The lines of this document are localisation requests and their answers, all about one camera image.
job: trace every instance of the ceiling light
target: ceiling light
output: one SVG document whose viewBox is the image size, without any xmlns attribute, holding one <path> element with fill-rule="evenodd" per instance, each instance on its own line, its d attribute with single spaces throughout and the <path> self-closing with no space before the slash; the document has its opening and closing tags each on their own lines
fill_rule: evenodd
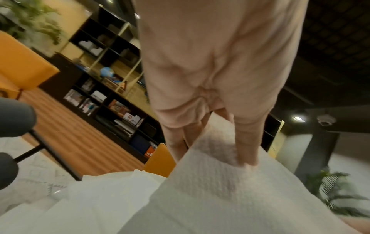
<svg viewBox="0 0 370 234">
<path fill-rule="evenodd" d="M 299 116 L 294 116 L 293 119 L 297 122 L 305 122 L 301 117 Z"/>
</svg>

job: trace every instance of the carpet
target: carpet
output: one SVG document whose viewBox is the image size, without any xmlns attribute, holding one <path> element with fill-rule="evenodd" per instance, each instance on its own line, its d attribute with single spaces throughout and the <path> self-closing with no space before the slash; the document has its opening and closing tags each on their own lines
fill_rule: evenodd
<svg viewBox="0 0 370 234">
<path fill-rule="evenodd" d="M 32 149 L 21 137 L 0 138 L 0 152 L 13 158 Z M 19 174 L 7 188 L 0 190 L 0 215 L 21 203 L 32 203 L 75 181 L 63 168 L 42 152 L 19 163 Z"/>
</svg>

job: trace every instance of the orange chair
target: orange chair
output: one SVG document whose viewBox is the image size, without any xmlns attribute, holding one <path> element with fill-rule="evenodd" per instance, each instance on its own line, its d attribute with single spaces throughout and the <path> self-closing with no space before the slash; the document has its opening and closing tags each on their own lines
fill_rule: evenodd
<svg viewBox="0 0 370 234">
<path fill-rule="evenodd" d="M 175 168 L 176 163 L 173 160 L 167 146 L 163 143 L 159 144 L 153 155 L 144 165 L 144 171 L 153 174 L 168 177 Z"/>
<path fill-rule="evenodd" d="M 9 34 L 0 31 L 0 96 L 19 98 L 59 70 Z"/>
</svg>

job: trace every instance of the security camera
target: security camera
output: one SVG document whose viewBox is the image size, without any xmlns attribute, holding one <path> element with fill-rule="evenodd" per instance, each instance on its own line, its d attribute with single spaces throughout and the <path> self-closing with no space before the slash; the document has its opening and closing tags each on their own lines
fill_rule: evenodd
<svg viewBox="0 0 370 234">
<path fill-rule="evenodd" d="M 336 119 L 331 115 L 323 114 L 317 117 L 317 121 L 319 122 L 319 124 L 321 124 L 321 126 L 328 127 L 333 125 L 333 123 L 336 122 Z"/>
</svg>

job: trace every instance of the globe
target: globe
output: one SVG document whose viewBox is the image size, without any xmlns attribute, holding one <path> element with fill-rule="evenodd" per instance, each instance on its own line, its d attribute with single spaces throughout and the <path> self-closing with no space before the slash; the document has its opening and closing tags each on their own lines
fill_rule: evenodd
<svg viewBox="0 0 370 234">
<path fill-rule="evenodd" d="M 102 77 L 113 77 L 114 71 L 110 67 L 103 67 L 100 70 L 100 75 Z"/>
</svg>

